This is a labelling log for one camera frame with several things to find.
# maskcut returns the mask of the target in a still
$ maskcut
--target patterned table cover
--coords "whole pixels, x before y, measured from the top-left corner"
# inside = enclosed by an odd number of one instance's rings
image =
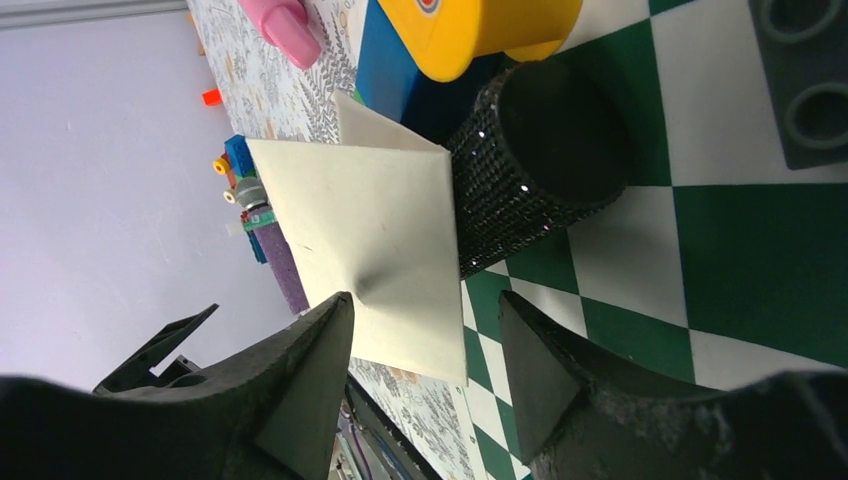
[[[235,0],[188,3],[235,132],[338,143],[330,95],[351,93],[356,76],[346,33],[349,1],[305,2],[324,52],[307,71],[266,43]],[[462,389],[357,359],[350,372],[442,478],[485,478],[479,454],[476,474],[469,460],[473,427]]]
[[[236,131],[337,140],[329,95],[350,91],[355,72],[345,5],[307,2],[327,53],[301,72],[234,0],[189,4]],[[529,473],[500,345],[503,289],[625,358],[714,388],[848,367],[848,165],[786,168],[748,2],[584,0],[565,49],[629,124],[641,153],[631,186],[465,282],[468,388],[351,362],[444,478]]]

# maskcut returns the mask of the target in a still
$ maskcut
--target floral tablecloth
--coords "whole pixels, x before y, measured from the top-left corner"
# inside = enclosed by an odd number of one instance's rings
[[[235,0],[188,3],[235,132],[338,142],[330,95],[352,92],[356,76],[346,32],[350,0],[305,2],[323,47],[307,71],[266,43]],[[462,389],[357,359],[350,371],[443,478],[475,477],[479,467],[472,468],[467,446],[473,426]]]

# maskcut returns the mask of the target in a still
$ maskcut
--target purple foam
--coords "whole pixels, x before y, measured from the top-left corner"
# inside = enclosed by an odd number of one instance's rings
[[[251,211],[250,214],[261,215],[270,210],[270,207],[261,207]],[[254,229],[253,233],[256,234],[256,239],[262,246],[262,251],[265,252],[268,265],[274,272],[274,278],[277,279],[291,312],[296,314],[309,308],[309,301],[306,300],[306,293],[303,291],[303,284],[297,273],[297,265],[294,263],[291,248],[286,242],[286,237],[283,236],[280,224],[274,222]]]

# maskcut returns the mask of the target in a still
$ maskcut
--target yellow toy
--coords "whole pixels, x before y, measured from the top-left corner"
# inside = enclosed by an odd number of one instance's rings
[[[506,52],[518,61],[557,51],[583,0],[379,0],[424,75],[457,79],[474,57]]]

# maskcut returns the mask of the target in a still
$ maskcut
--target green tile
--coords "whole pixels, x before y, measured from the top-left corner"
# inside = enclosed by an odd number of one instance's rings
[[[650,20],[567,50],[557,56],[586,74],[618,107],[638,156],[630,183],[671,185],[665,114]]]
[[[492,272],[480,272],[465,281],[468,298],[474,311],[477,331],[501,343],[501,327],[498,316],[498,298],[504,290],[511,290],[509,278]]]
[[[518,431],[515,426],[515,412],[512,410],[512,405],[508,405],[500,398],[495,400],[498,402],[498,413],[500,413],[501,425],[503,425],[504,436],[506,436],[506,446],[509,447],[509,452],[515,458],[521,458],[521,450],[518,448]]]
[[[559,232],[506,260],[509,276],[577,294],[568,233]]]
[[[651,15],[657,15],[693,1],[694,0],[651,0]]]
[[[688,330],[589,298],[581,300],[589,340],[645,368],[695,383]]]
[[[479,383],[483,388],[493,392],[492,379],[489,377],[489,368],[486,366],[486,357],[483,355],[483,346],[480,345],[480,337],[477,332],[468,327],[463,327],[465,332],[465,357],[468,361],[468,378]]]
[[[483,465],[489,475],[495,480],[515,480],[515,471],[512,469],[512,458],[509,452],[477,425],[474,425],[474,433],[477,436],[477,445],[480,447],[480,456],[483,457]]]
[[[690,328],[848,367],[848,185],[674,199]]]

